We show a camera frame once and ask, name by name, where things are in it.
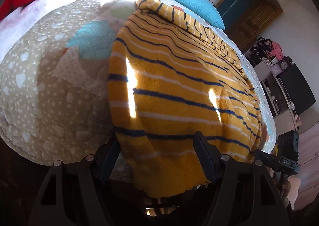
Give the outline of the yellow striped knit sweater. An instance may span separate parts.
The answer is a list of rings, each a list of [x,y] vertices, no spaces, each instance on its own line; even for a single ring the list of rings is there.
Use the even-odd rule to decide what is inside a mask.
[[[192,144],[251,162],[262,136],[258,97],[238,54],[160,0],[138,0],[112,46],[108,96],[136,188],[170,197],[207,183]]]

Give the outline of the black television screen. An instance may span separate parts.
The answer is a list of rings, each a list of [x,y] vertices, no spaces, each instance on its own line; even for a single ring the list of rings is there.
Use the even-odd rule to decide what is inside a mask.
[[[280,74],[279,79],[295,106],[296,114],[302,114],[316,102],[307,80],[296,64]]]

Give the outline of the white shelf unit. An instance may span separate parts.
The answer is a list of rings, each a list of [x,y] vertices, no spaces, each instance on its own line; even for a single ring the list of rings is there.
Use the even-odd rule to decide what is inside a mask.
[[[297,131],[301,121],[279,78],[283,72],[280,70],[276,57],[270,55],[272,49],[271,40],[260,37],[244,56],[254,67],[274,118],[276,133],[281,135],[289,131]]]

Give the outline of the small round clock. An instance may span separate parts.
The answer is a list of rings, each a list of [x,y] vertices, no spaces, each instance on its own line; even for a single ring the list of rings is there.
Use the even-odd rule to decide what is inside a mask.
[[[281,68],[283,71],[287,70],[289,67],[290,67],[290,64],[289,64],[287,61],[282,60],[282,61],[280,62],[280,68]]]

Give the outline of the white patterned quilt bedspread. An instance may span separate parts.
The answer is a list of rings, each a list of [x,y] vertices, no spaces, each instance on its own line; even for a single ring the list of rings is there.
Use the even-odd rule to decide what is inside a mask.
[[[67,0],[29,29],[1,61],[1,137],[26,159],[51,165],[78,162],[112,132],[108,96],[113,43],[138,0]],[[257,149],[270,153],[275,122],[256,72],[219,28],[175,0],[160,0],[210,28],[238,54],[262,116]],[[133,182],[122,153],[113,179]]]

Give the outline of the dark wooden door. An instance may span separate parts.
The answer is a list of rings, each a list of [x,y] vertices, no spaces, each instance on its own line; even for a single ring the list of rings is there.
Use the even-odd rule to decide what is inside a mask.
[[[265,0],[256,0],[225,33],[245,53],[282,12],[281,8]]]

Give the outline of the turquoise knit cushion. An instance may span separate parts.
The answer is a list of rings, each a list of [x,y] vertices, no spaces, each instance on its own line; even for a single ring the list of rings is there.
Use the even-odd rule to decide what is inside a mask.
[[[218,10],[209,0],[175,0],[192,12],[203,18],[210,25],[225,29],[224,22]]]

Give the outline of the pink fleece blanket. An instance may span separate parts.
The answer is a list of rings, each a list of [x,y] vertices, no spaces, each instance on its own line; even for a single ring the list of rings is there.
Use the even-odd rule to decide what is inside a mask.
[[[19,7],[1,21],[1,61],[12,48],[36,22],[42,17],[67,5],[67,0],[35,0],[26,7]]]

